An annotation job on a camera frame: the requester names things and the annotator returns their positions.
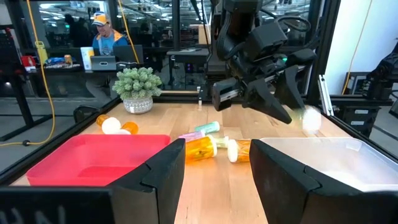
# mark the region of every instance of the red object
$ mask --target red object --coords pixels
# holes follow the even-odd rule
[[[166,135],[82,134],[62,144],[26,176],[36,186],[105,186],[168,144]]]
[[[24,67],[36,66],[35,59],[33,58],[33,56],[30,56],[30,55],[22,56],[21,61],[22,61],[22,64],[24,65]]]

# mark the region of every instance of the wooden tabletop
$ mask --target wooden tabletop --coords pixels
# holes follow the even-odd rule
[[[172,140],[212,121],[221,125],[214,136],[230,139],[349,137],[327,118],[322,118],[319,133],[312,135],[302,131],[298,123],[284,124],[241,105],[217,112],[211,105],[159,103],[146,114],[129,114],[120,104],[108,115],[122,124],[137,123],[139,134],[168,134]],[[94,123],[82,134],[102,132]],[[14,183],[28,184],[25,177]],[[212,159],[187,164],[175,223],[267,223],[250,164],[230,163],[226,149],[219,149]]]

